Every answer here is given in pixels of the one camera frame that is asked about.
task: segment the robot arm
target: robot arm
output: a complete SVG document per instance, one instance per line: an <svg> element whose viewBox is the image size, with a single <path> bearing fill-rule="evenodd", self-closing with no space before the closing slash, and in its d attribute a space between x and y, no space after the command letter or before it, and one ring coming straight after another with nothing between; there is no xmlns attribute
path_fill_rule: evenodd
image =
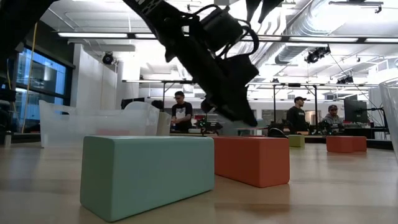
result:
<svg viewBox="0 0 398 224"><path fill-rule="evenodd" d="M262 13L266 15L282 0L263 0ZM2 0L0 8L0 29L3 54L0 54L0 72L5 71L5 62L23 40L28 31L54 0ZM256 33L228 14L229 7L220 9L216 5L204 7L200 11L215 8L204 19L198 13L180 12L163 0L124 0L124 2L146 22L159 42L166 48L166 61L177 57L193 77L193 81L206 93L203 109L215 111L231 121L240 120L250 126L257 121L247 101L246 84L258 75L249 55L259 46ZM257 9L259 0L246 0L248 20ZM189 34L183 31L189 27ZM251 53L226 58L228 50L245 35L253 39Z"/></svg>

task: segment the green foam block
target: green foam block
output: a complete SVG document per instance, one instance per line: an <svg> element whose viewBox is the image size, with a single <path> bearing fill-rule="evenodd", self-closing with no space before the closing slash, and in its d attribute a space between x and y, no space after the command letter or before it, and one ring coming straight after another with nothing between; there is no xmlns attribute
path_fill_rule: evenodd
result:
<svg viewBox="0 0 398 224"><path fill-rule="evenodd" d="M80 202L114 222L214 188L212 138L88 136Z"/></svg>
<svg viewBox="0 0 398 224"><path fill-rule="evenodd" d="M289 135L289 146L290 147L305 147L305 136L304 135Z"/></svg>

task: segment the person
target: person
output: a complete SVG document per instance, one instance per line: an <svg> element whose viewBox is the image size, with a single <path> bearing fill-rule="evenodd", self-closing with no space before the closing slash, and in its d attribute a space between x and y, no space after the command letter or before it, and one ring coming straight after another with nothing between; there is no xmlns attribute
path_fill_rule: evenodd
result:
<svg viewBox="0 0 398 224"><path fill-rule="evenodd" d="M175 125L176 131L187 133L192 127L192 105L184 101L185 95L182 91L177 91L174 97L177 104L172 107L172 125Z"/></svg>
<svg viewBox="0 0 398 224"><path fill-rule="evenodd" d="M343 120L339 118L337 115L338 108L336 105L330 105L328 108L329 113L322 119L322 121L326 121L330 125L342 125Z"/></svg>
<svg viewBox="0 0 398 224"><path fill-rule="evenodd" d="M294 98L294 106L287 111L286 120L291 134L295 134L297 131L308 131L305 112L301 109L305 100L306 98L301 96Z"/></svg>

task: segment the clear plastic bin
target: clear plastic bin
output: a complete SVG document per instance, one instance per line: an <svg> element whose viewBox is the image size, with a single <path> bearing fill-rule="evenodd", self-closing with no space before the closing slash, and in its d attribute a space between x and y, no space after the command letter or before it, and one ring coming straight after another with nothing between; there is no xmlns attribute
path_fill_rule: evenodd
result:
<svg viewBox="0 0 398 224"><path fill-rule="evenodd" d="M170 123L172 122L172 116L165 112L159 113L159 120L157 123L157 135L158 136L169 136L170 135Z"/></svg>
<svg viewBox="0 0 398 224"><path fill-rule="evenodd" d="M81 147L89 135L155 136L159 110L132 102L124 110L88 110L40 100L42 147Z"/></svg>
<svg viewBox="0 0 398 224"><path fill-rule="evenodd" d="M398 161L398 78L380 83L379 87L390 139Z"/></svg>

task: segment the black t-shirt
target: black t-shirt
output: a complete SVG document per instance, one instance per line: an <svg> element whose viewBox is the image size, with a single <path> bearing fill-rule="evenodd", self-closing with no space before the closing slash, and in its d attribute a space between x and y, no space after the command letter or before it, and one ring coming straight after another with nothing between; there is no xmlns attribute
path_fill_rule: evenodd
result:
<svg viewBox="0 0 398 224"><path fill-rule="evenodd" d="M192 104L184 102L183 104L176 104L172 107L172 116L176 119L184 118L186 115L190 114L192 116ZM176 129L179 131L188 131L192 127L191 120L182 121L175 125Z"/></svg>
<svg viewBox="0 0 398 224"><path fill-rule="evenodd" d="M291 109L287 111L286 120L289 122L291 133L295 133L296 131L308 131L304 110L295 106L291 107Z"/></svg>

